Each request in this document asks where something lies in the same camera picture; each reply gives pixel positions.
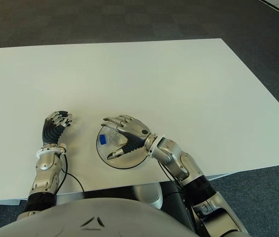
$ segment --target black cable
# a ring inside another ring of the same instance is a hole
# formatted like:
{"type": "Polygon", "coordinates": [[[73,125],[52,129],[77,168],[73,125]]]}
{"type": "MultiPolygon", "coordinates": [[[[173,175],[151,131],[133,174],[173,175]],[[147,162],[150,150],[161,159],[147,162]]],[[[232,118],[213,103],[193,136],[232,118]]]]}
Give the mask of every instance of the black cable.
{"type": "Polygon", "coordinates": [[[79,179],[77,179],[73,174],[71,174],[71,173],[67,173],[68,175],[70,175],[71,177],[73,177],[79,184],[80,184],[80,187],[81,187],[81,189],[82,189],[82,192],[84,192],[84,189],[83,189],[83,186],[82,186],[82,184],[80,183],[80,181],[79,181],[79,179]]]}
{"type": "Polygon", "coordinates": [[[178,189],[182,189],[180,186],[176,185],[176,184],[171,180],[171,178],[167,175],[166,171],[163,169],[163,167],[162,167],[161,163],[159,162],[159,160],[158,160],[158,164],[159,164],[160,168],[162,169],[162,171],[164,172],[164,174],[168,177],[168,179],[170,180],[170,182],[171,182],[174,186],[176,186],[178,189]]]}
{"type": "Polygon", "coordinates": [[[67,174],[68,174],[68,161],[67,161],[67,156],[64,154],[64,157],[65,157],[65,163],[66,163],[66,172],[65,172],[65,176],[64,178],[62,179],[60,185],[58,186],[58,188],[56,189],[55,191],[55,196],[57,195],[58,191],[60,190],[61,186],[63,185],[66,177],[67,177],[67,174]]]}

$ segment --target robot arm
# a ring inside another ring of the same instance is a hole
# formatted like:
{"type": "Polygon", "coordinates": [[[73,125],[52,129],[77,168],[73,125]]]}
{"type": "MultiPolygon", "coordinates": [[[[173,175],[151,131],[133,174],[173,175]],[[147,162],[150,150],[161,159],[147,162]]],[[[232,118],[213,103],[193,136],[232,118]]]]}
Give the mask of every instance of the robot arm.
{"type": "Polygon", "coordinates": [[[108,159],[145,146],[148,156],[157,159],[185,190],[199,235],[221,237],[233,232],[247,233],[222,195],[213,189],[194,159],[178,144],[152,134],[142,122],[130,116],[105,118],[104,121],[102,126],[108,126],[128,139],[128,143],[112,152],[108,159]]]}
{"type": "Polygon", "coordinates": [[[25,210],[18,220],[56,204],[56,195],[60,188],[59,173],[62,168],[60,157],[66,159],[66,145],[58,145],[58,139],[72,122],[72,114],[56,111],[49,115],[42,131],[43,147],[37,151],[36,177],[31,187],[25,210]]]}

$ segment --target blue cap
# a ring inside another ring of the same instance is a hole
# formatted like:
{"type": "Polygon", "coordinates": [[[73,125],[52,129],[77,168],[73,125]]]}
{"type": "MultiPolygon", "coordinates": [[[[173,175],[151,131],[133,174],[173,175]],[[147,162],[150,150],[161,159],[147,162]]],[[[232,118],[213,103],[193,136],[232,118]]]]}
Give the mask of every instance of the blue cap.
{"type": "Polygon", "coordinates": [[[101,135],[99,136],[99,138],[100,138],[100,144],[101,144],[101,145],[105,145],[105,144],[106,144],[105,135],[104,135],[104,134],[101,134],[101,135]]]}

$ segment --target table surface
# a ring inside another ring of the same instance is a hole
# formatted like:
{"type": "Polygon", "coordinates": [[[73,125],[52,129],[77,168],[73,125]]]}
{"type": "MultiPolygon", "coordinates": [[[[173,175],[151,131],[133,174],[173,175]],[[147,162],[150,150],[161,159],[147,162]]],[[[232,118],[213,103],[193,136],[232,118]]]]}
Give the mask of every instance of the table surface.
{"type": "MultiPolygon", "coordinates": [[[[132,115],[206,175],[279,165],[279,103],[221,39],[0,49],[0,199],[25,198],[45,117],[74,116],[60,142],[85,190],[167,180],[154,159],[119,170],[96,151],[101,119],[132,115]]],[[[79,192],[67,178],[60,193],[79,192]]]]}

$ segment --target black rubber sleeve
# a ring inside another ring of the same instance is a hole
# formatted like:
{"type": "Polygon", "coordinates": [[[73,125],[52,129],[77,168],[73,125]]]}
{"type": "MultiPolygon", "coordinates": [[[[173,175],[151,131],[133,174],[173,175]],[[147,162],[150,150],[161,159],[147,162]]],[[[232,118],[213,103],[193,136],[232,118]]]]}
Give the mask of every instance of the black rubber sleeve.
{"type": "Polygon", "coordinates": [[[62,125],[59,125],[57,127],[55,126],[44,126],[42,131],[42,141],[44,143],[58,143],[58,139],[65,130],[65,127],[62,125]]]}
{"type": "Polygon", "coordinates": [[[145,140],[130,134],[130,133],[121,133],[127,138],[127,143],[122,147],[124,154],[132,152],[138,148],[141,148],[145,145],[145,140]]]}
{"type": "Polygon", "coordinates": [[[56,204],[56,197],[51,193],[34,193],[29,196],[24,212],[43,211],[56,204]]]}
{"type": "Polygon", "coordinates": [[[184,186],[184,189],[187,193],[187,197],[191,200],[193,205],[197,205],[209,199],[216,193],[204,175],[188,183],[184,186]]]}

